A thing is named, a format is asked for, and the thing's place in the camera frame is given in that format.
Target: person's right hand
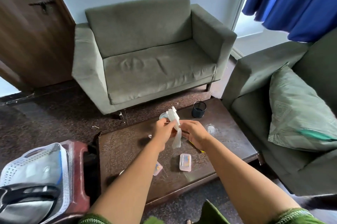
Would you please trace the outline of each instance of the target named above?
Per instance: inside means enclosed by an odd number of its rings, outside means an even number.
[[[199,121],[180,120],[182,136],[187,138],[197,149],[204,151],[204,143],[212,137]]]

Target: person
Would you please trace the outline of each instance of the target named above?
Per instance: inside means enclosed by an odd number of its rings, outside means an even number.
[[[175,123],[169,123],[166,118],[156,122],[151,141],[79,224],[140,223],[158,155],[174,135]],[[271,180],[210,135],[198,121],[180,120],[180,124],[183,136],[207,154],[244,224],[322,224]],[[163,222],[155,217],[145,221],[145,224],[157,223]],[[228,222],[206,201],[196,223]]]

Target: sofa backrest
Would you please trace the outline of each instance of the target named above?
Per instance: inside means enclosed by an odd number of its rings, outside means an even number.
[[[293,70],[337,115],[337,28],[312,45]]]
[[[190,0],[139,0],[85,11],[103,58],[192,37]]]

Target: hand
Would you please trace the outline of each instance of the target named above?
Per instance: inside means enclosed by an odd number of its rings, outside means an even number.
[[[177,131],[174,128],[176,123],[176,120],[170,122],[167,118],[162,118],[156,122],[152,133],[152,141],[157,143],[160,151],[163,151],[165,143],[176,135]]]
[[[193,145],[201,151],[204,151],[204,143],[212,136],[206,131],[199,121],[180,120],[182,136],[187,138]]]

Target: person's left hand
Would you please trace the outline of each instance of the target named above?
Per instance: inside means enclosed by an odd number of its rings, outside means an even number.
[[[156,122],[152,133],[152,141],[159,146],[160,151],[163,151],[165,143],[176,135],[177,131],[174,128],[176,123],[176,120],[170,122],[167,118],[162,118]]]

